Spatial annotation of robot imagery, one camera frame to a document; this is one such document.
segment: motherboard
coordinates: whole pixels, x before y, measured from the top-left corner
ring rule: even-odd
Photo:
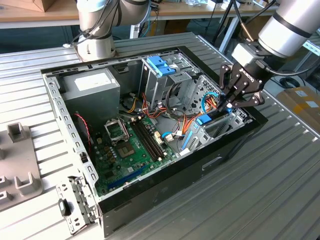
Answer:
[[[136,122],[125,122],[121,119],[120,121],[122,124],[116,126],[114,124],[108,131],[98,133],[93,137],[92,155],[99,175],[95,186],[99,196],[177,157],[168,145],[164,142],[157,142],[157,129],[147,116]],[[111,140],[126,132],[128,139],[117,143]]]

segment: red wire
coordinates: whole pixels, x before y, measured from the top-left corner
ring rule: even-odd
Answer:
[[[89,133],[89,128],[88,128],[88,125],[87,125],[87,122],[86,120],[80,116],[79,114],[75,113],[74,115],[76,115],[78,118],[80,118],[82,120],[82,122],[84,123],[84,126],[85,126],[85,129],[86,129],[86,133],[88,135],[88,144],[89,144],[89,153],[91,152],[91,142],[90,142],[90,133]]]

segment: blue plastic clip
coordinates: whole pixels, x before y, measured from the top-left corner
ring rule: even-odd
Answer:
[[[212,119],[207,114],[201,115],[196,119],[196,122],[201,126],[210,122]]]
[[[168,66],[167,62],[162,60],[159,56],[150,56],[146,61],[151,67],[162,77],[170,74],[174,74],[176,70]]]

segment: power cable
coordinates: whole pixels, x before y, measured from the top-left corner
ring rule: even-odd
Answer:
[[[240,26],[241,26],[242,29],[245,31],[245,33],[248,35],[249,39],[253,42],[253,41],[254,41],[253,37],[251,36],[251,34],[249,33],[246,25],[244,24],[244,22],[243,22],[242,19],[241,19],[241,15],[240,15],[240,12],[239,12],[239,9],[238,9],[236,0],[232,0],[232,2],[233,2],[235,14],[236,14],[236,16],[237,16],[238,19],[239,19]]]
[[[213,17],[213,15],[214,15],[214,12],[215,12],[215,9],[216,9],[216,5],[217,5],[217,4],[215,4],[214,7],[213,7],[213,10],[212,10],[211,17],[210,17],[210,20],[209,20],[209,22],[208,22],[208,25],[205,27],[204,37],[207,36],[208,28],[209,28],[209,26],[210,26],[210,24],[211,24],[212,17]]]
[[[228,14],[229,14],[229,12],[230,12],[230,9],[231,9],[231,7],[232,7],[232,4],[233,4],[233,2],[230,1],[228,7],[226,8],[226,10],[225,10],[225,12],[224,12],[224,14],[223,14],[223,17],[222,17],[222,19],[221,19],[221,21],[220,21],[220,24],[219,24],[219,26],[218,26],[218,29],[216,30],[215,35],[214,35],[214,37],[213,37],[213,39],[212,39],[212,45],[214,45],[214,44],[216,43],[216,41],[217,41],[217,38],[218,38],[218,36],[219,36],[219,33],[220,33],[220,31],[221,31],[221,29],[222,29],[222,27],[223,27],[223,25],[224,25],[224,23],[225,23],[225,21],[226,21],[226,19],[227,19],[227,16],[228,16]]]

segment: ram slot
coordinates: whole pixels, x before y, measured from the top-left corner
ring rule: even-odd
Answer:
[[[138,136],[139,140],[142,142],[147,152],[151,155],[153,161],[157,161],[158,158],[164,157],[163,152],[161,151],[155,140],[149,135],[143,123],[133,123],[131,127],[135,134]]]

